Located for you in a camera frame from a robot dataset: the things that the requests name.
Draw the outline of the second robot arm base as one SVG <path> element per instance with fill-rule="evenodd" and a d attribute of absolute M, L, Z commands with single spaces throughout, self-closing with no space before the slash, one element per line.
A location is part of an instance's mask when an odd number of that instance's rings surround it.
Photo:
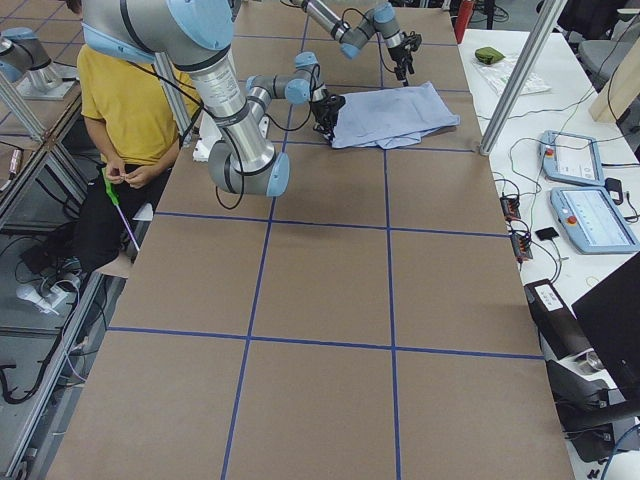
<path fill-rule="evenodd" d="M 1 32 L 1 73 L 29 100 L 62 101 L 78 80 L 77 68 L 54 62 L 27 27 Z"/>

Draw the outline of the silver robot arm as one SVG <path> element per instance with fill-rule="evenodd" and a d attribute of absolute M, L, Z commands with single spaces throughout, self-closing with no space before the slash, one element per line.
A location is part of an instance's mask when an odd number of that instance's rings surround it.
<path fill-rule="evenodd" d="M 208 168 L 217 187 L 234 194 L 282 195 L 290 161 L 259 128 L 274 99 L 307 103 L 320 132 L 333 133 L 345 100 L 330 93 L 311 52 L 296 57 L 292 75 L 259 76 L 243 91 L 229 59 L 234 25 L 226 1 L 85 1 L 84 38 L 103 54 L 150 63 L 165 53 L 189 75 L 221 133 Z"/>
<path fill-rule="evenodd" d="M 323 1 L 291 1 L 293 7 L 304 11 L 340 44 L 342 53 L 349 59 L 359 55 L 366 43 L 380 36 L 386 45 L 396 79 L 408 86 L 407 75 L 415 73 L 413 53 L 417 52 L 422 36 L 414 31 L 406 33 L 399 25 L 394 6 L 386 1 L 366 12 L 359 12 L 360 22 L 351 26 L 339 17 Z"/>

